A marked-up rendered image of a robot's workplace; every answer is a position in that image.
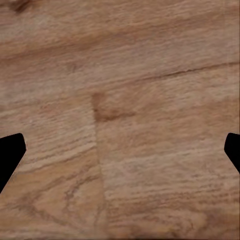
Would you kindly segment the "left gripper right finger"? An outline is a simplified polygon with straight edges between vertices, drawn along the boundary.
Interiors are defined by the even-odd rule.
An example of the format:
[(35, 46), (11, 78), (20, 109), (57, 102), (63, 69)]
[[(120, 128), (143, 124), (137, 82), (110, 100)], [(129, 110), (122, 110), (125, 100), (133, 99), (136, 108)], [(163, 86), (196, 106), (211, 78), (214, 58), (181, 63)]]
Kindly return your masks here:
[(228, 133), (224, 151), (240, 173), (240, 135)]

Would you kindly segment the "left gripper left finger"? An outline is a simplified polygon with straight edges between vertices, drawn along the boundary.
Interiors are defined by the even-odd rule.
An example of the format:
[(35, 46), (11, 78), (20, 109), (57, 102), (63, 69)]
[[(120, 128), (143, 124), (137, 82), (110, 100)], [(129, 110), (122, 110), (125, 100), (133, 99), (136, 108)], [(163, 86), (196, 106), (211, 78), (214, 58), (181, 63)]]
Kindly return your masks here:
[(0, 193), (26, 152), (21, 133), (0, 138)]

